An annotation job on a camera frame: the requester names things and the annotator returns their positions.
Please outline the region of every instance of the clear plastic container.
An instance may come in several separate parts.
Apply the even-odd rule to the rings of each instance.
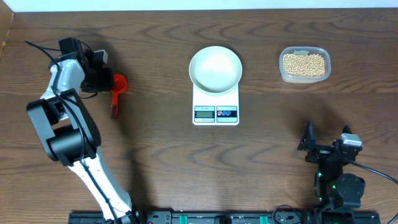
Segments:
[[[291,75],[284,69],[284,55],[285,54],[296,54],[296,55],[313,55],[319,54],[325,60],[325,75],[321,77],[301,77],[297,75]],[[288,47],[282,51],[279,56],[279,70],[282,75],[282,79],[289,83],[315,83],[327,79],[331,72],[330,56],[326,50],[319,47]]]

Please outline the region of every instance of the red scoop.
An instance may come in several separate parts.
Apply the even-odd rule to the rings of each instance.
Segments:
[[[112,105],[111,105],[111,119],[116,119],[118,117],[118,96],[127,90],[127,80],[126,77],[120,74],[114,74],[113,76],[114,86],[111,90],[112,93]]]

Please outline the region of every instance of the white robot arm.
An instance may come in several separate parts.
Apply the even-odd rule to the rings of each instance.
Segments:
[[[130,195],[103,158],[100,133],[79,97],[80,88],[86,92],[112,89],[113,73],[102,67],[108,55],[104,50],[93,52],[90,48],[83,52],[80,41],[73,38],[59,44],[62,55],[50,65],[52,76],[46,92],[40,100],[27,105],[29,118],[47,155],[84,181],[106,223],[141,223]],[[52,128],[64,119],[69,119],[70,124]]]

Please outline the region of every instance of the kitchen scale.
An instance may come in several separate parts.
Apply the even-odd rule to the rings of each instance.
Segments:
[[[200,50],[190,63],[193,82],[192,123],[194,125],[239,124],[239,87],[242,64],[225,47]]]

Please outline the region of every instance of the wooden table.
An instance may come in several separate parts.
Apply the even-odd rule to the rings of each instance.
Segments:
[[[318,204],[317,166],[296,150],[308,119],[322,144],[350,125],[364,143],[357,161],[398,177],[397,9],[18,13],[0,64],[2,222],[66,223],[73,210],[99,210],[83,182],[47,157],[25,112],[49,83],[50,60],[23,41],[58,47],[69,36],[105,49],[109,66],[127,76],[117,120],[109,118],[109,93],[84,102],[105,159],[140,206]],[[192,124],[188,64],[211,45],[233,49],[243,62],[237,127]],[[329,52],[330,77],[283,82],[279,54],[306,45]],[[383,222],[395,215],[395,184],[351,165],[345,172],[366,181],[361,209],[377,210]]]

